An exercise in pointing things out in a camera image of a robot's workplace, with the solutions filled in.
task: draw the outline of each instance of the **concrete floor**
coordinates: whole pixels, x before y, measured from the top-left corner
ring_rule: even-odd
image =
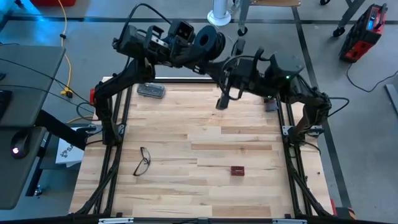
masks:
[[[389,11],[387,19],[398,20],[396,0],[366,1],[360,11],[354,16],[357,19],[372,3],[387,2]],[[123,18],[139,1],[117,0],[112,5],[106,0],[77,0],[76,6],[67,8],[68,17],[117,17]],[[211,9],[210,0],[148,0],[168,18],[205,19]],[[24,1],[25,9],[16,9],[14,15],[29,16],[41,15],[62,17],[57,7],[35,8],[29,1]],[[327,6],[320,6],[318,0],[302,1],[298,8],[301,19],[337,21],[347,9],[346,1],[332,0]],[[147,9],[139,9],[136,18],[158,18]],[[248,19],[294,19],[291,8],[288,7],[251,7]],[[198,30],[205,26],[202,23],[192,23]],[[140,28],[157,25],[167,28],[165,23],[135,23]],[[4,43],[20,43],[26,45],[60,45],[59,33],[64,23],[50,22],[45,18],[38,21],[8,21],[0,32],[0,41]],[[103,77],[119,72],[126,57],[116,53],[111,47],[113,37],[117,37],[123,24],[119,22],[68,22],[68,39],[66,41],[67,54],[73,66],[71,87],[81,96],[88,98],[89,89]],[[245,54],[254,54],[259,45],[270,55],[275,51],[284,51],[294,54],[304,61],[302,48],[295,24],[247,24],[249,33],[246,35]],[[341,112],[329,119],[331,133],[340,159],[341,168],[346,182],[351,204],[358,219],[379,222],[398,223],[398,117],[383,88],[386,83],[395,83],[398,87],[398,76],[380,84],[372,93],[362,92],[349,84],[345,77],[347,63],[338,60],[338,52],[345,35],[334,39],[331,33],[336,25],[303,25],[303,32],[308,51],[312,60],[315,76],[321,91],[329,96],[343,96],[351,103]],[[228,24],[221,30],[236,40],[237,24]],[[398,26],[386,26],[385,33],[379,43],[372,48],[349,71],[355,83],[364,88],[371,88],[378,82],[398,70],[396,58]],[[232,43],[228,43],[223,56],[227,56]],[[267,64],[261,64],[260,70]],[[67,80],[68,67],[63,61],[57,78]],[[193,77],[197,76],[187,69],[157,68],[160,77]],[[308,78],[307,71],[302,75]],[[58,93],[60,87],[54,85],[51,89]],[[79,103],[78,98],[72,102]],[[333,108],[338,108],[341,102],[334,101]],[[48,96],[44,109],[61,121],[68,121],[76,117],[75,108],[68,103]],[[336,181],[331,168],[331,161],[324,138],[319,139],[322,150],[323,168],[326,174],[331,198],[337,206],[341,204]],[[46,217],[62,215],[68,212],[68,203],[72,196],[76,174],[49,174],[42,177],[42,185],[60,186],[51,187],[48,194],[41,198],[22,197],[16,209],[0,211],[0,220],[16,218]]]

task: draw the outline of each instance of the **small red block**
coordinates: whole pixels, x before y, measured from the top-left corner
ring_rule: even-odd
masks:
[[[243,166],[231,166],[231,175],[244,176]]]

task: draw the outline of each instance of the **black eyeglasses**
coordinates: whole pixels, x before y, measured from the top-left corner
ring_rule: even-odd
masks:
[[[141,150],[142,160],[140,161],[140,163],[138,164],[137,168],[133,173],[133,175],[135,175],[136,177],[147,172],[150,165],[150,154],[147,148],[141,147],[140,150]]]

